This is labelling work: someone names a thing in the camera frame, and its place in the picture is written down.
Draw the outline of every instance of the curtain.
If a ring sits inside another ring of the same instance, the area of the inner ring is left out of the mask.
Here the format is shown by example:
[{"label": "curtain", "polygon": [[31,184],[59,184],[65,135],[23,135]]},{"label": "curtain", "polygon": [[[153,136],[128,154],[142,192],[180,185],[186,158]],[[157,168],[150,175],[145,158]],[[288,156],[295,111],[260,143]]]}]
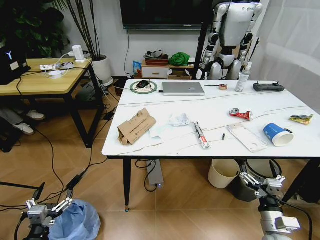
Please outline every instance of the curtain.
[{"label": "curtain", "polygon": [[320,0],[270,0],[250,78],[279,81],[320,113]]}]

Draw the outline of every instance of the television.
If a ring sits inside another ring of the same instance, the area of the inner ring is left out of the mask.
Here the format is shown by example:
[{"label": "television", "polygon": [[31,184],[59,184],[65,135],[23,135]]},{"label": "television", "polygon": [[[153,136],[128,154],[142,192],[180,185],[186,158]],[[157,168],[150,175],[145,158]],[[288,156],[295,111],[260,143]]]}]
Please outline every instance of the television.
[{"label": "television", "polygon": [[200,30],[212,0],[120,0],[127,30]]}]

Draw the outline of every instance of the white sneaker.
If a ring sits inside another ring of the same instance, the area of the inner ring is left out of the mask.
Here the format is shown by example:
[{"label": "white sneaker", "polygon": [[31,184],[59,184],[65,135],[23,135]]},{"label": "white sneaker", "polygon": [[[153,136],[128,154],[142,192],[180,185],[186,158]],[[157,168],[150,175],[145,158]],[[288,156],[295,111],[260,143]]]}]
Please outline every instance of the white sneaker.
[{"label": "white sneaker", "polygon": [[20,124],[13,124],[14,128],[19,129],[26,135],[32,135],[35,133],[35,130],[33,130],[28,124],[22,122]]},{"label": "white sneaker", "polygon": [[36,121],[42,121],[46,116],[42,113],[37,112],[36,110],[31,110],[27,113],[27,116]]}]

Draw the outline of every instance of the wooden floor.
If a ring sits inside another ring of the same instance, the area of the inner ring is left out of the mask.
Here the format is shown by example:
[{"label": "wooden floor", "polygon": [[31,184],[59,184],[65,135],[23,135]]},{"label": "wooden floor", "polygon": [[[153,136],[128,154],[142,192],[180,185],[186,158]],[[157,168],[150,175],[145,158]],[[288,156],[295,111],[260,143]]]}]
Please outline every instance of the wooden floor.
[{"label": "wooden floor", "polygon": [[[111,110],[117,105],[109,96],[105,103]],[[94,110],[81,111],[86,125]],[[106,121],[101,120],[98,129]],[[105,159],[101,154],[110,122],[96,138],[92,162]],[[54,167],[67,184],[87,166],[90,149],[86,149],[68,113],[60,113],[37,126],[54,146]],[[21,146],[10,153],[0,152],[0,181],[39,186],[45,182],[41,199],[58,192],[61,185],[51,169],[52,152],[49,143],[40,135],[23,136]],[[305,165],[300,160],[280,160],[284,188]],[[210,159],[161,160],[164,185],[156,192],[144,189],[145,170],[132,164],[130,212],[124,212],[122,161],[113,159],[91,167],[76,186],[73,198],[91,203],[101,219],[99,240],[259,240],[263,237],[258,212],[258,200],[247,203],[235,199],[225,189],[217,189],[208,182]],[[0,186],[0,204],[21,205],[32,197],[33,191]],[[320,239],[320,208],[304,205],[313,219],[313,239]],[[308,220],[294,209],[284,208],[286,216],[298,218],[302,229],[291,237],[308,239]],[[21,210],[0,212],[0,239],[11,240]],[[19,239],[28,233],[25,220]]]}]

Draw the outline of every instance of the bottle cap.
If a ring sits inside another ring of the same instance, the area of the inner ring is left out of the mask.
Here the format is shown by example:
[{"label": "bottle cap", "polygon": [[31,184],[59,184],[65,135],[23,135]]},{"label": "bottle cap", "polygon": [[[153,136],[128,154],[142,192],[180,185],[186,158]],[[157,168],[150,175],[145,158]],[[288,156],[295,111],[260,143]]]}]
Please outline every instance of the bottle cap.
[{"label": "bottle cap", "polygon": [[251,69],[251,66],[252,66],[252,62],[251,61],[249,61],[248,62],[248,65],[246,66],[246,70],[250,70]]}]

